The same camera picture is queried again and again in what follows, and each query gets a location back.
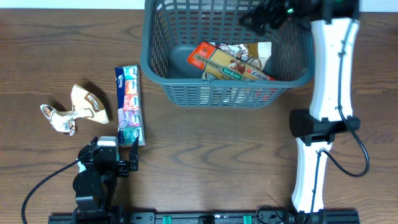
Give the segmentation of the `beige brown snack pouch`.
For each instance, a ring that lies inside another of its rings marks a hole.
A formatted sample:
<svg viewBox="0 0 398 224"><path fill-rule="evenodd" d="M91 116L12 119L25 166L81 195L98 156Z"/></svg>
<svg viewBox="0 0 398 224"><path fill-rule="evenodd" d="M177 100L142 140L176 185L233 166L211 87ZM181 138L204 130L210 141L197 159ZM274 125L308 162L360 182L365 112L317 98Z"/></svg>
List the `beige brown snack pouch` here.
<svg viewBox="0 0 398 224"><path fill-rule="evenodd" d="M241 59L245 63L248 63L252 67L256 67L260 70L264 69L268 59L272 55L271 42L240 44L239 48L243 51Z"/></svg>

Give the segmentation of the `San Remo pasta packet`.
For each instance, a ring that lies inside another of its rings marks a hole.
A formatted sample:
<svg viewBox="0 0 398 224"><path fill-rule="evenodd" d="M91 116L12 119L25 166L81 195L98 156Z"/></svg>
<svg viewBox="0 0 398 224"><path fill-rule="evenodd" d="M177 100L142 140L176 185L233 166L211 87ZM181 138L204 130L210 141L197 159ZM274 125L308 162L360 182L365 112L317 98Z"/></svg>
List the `San Remo pasta packet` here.
<svg viewBox="0 0 398 224"><path fill-rule="evenodd" d="M219 80L265 80L275 78L259 68L222 51L209 42L202 42L187 58L187 62Z"/></svg>

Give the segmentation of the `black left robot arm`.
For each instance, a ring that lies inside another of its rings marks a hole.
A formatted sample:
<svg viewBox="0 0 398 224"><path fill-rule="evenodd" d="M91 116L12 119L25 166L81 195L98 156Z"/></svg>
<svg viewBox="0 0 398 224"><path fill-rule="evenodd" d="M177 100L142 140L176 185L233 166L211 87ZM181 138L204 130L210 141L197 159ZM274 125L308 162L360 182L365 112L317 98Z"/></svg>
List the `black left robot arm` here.
<svg viewBox="0 0 398 224"><path fill-rule="evenodd" d="M78 153L81 171L73 180L77 208L72 213L72 223L100 224L129 223L128 212L122 206L113 206L118 178L129 177L139 168L135 139L129 150L129 159L119 159L119 145L116 137L94 137Z"/></svg>

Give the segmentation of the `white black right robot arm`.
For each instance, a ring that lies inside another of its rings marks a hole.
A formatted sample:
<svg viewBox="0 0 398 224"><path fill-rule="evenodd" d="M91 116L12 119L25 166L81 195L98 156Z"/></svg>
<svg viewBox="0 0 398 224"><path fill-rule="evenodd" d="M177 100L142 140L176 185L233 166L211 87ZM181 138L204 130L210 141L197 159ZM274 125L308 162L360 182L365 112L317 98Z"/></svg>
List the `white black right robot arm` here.
<svg viewBox="0 0 398 224"><path fill-rule="evenodd" d="M297 178L292 205L299 214L324 209L323 181L337 133L354 134L359 119L351 105L351 71L359 30L359 1L264 1L239 23L265 34L285 21L309 24L315 47L315 82L310 107L293 110L289 123L298 147Z"/></svg>

